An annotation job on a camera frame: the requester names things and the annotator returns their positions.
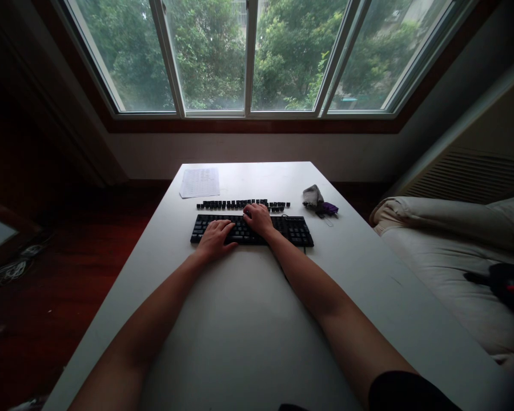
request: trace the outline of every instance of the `window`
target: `window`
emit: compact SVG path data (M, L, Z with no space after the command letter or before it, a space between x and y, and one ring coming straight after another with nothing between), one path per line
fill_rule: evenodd
M164 4L185 110L243 110L245 0Z
M175 111L148 2L69 0L117 109Z
M393 118L477 0L59 0L115 116Z
M381 110L450 0L372 0L330 110Z

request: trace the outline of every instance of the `green foliage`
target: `green foliage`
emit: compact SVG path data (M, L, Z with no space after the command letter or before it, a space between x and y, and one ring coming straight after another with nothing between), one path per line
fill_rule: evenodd
M232 14L231 1L166 4L187 108L243 108L245 33Z
M149 3L77 0L77 4L125 108L174 110Z
M357 97L358 108L377 108L409 61L421 32L415 23L401 23L411 2L372 1L338 90ZM174 109L148 0L77 3L126 109ZM243 108L246 33L232 0L166 5L186 107ZM258 22L253 110L312 110L346 5L347 0L270 1ZM392 17L395 10L398 19Z
M346 0L271 1L258 23L254 110L283 110L286 101L293 107L294 101L309 98L319 73L317 63L329 57L346 4ZM297 104L313 106L314 101Z
M314 81L308 85L308 94L303 101L299 101L297 97L285 97L287 102L286 110L312 110L316 103L316 98L320 92L322 81L324 80L324 67L330 52L322 53L322 60L318 63L318 72L314 76Z
M415 23L403 23L398 30L358 40L341 77L343 90L355 96L369 94L378 82L384 82L384 89L390 90L413 54L410 47Z

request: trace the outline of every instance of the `purple object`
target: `purple object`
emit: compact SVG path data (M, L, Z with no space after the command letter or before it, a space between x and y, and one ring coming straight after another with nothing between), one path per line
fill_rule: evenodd
M322 210L321 210L324 214L327 214L327 215L333 215L333 214L337 214L337 212L339 211L339 207L335 207L333 204L331 203L323 203L322 204Z

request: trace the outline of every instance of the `paper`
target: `paper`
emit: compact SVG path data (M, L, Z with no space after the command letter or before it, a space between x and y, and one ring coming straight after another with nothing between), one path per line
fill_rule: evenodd
M219 170L216 167L185 170L179 194L181 198L219 195Z

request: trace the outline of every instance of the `desk surface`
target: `desk surface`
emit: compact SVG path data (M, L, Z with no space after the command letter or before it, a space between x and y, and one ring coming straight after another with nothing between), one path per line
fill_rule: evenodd
M219 168L220 196L181 199L185 169L202 167ZM339 207L333 227L301 205L303 190L313 184ZM45 410L68 408L130 315L193 252L196 204L246 198L291 202L287 214L304 216L314 238L308 256L415 369L464 410L489 400L504 372L312 163L184 164ZM360 409L270 250L240 246L194 286L147 379L142 409L277 410L284 402L312 411Z

